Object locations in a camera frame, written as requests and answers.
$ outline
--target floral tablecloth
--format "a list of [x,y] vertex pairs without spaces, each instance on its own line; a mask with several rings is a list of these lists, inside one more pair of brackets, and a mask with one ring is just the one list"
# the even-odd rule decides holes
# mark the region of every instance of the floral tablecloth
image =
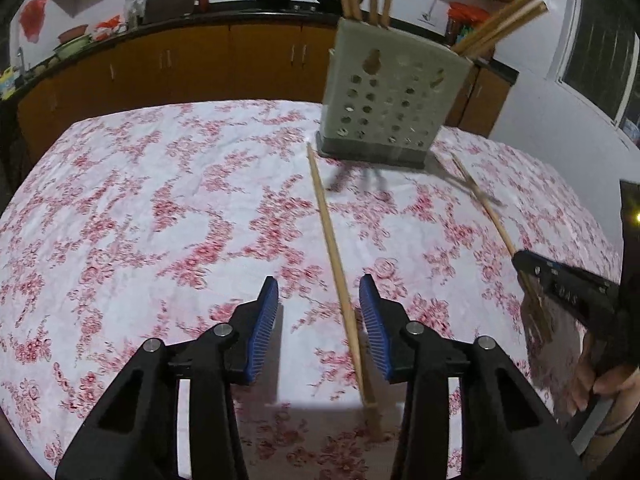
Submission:
[[[375,372],[386,439],[370,441],[306,159],[319,117],[292,102],[146,108],[75,124],[36,165],[0,221],[0,406],[47,472],[146,338],[198,336],[271,274],[283,305],[272,348],[257,384],[235,392],[251,478],[388,478],[404,386]],[[318,160],[354,304],[371,272],[441,335],[492,335],[559,415],[579,330],[549,306],[553,342],[527,336],[509,255],[450,154],[517,246],[612,279],[620,257],[549,166],[450,128],[432,152],[423,172]]]

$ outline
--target red floral pattern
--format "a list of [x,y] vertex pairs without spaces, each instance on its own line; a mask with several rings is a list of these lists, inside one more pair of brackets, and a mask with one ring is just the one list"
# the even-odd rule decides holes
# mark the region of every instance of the red floral pattern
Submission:
[[[146,338],[197,337],[270,274],[281,351],[234,390],[251,478],[388,477],[377,464],[392,462],[398,412],[383,419],[396,430],[371,442],[306,161],[319,118],[318,105],[273,101],[132,110],[74,124],[31,171],[0,220],[0,407],[47,473]],[[451,153],[463,161],[519,247],[619,277],[620,257],[553,169],[449,128],[431,151],[457,180]],[[468,190],[318,165],[354,307],[370,272],[441,335],[495,337],[554,408],[576,359],[560,343],[580,331],[545,348],[528,339],[509,255]],[[459,390],[449,403],[457,422]],[[450,440],[452,476],[462,441]]]

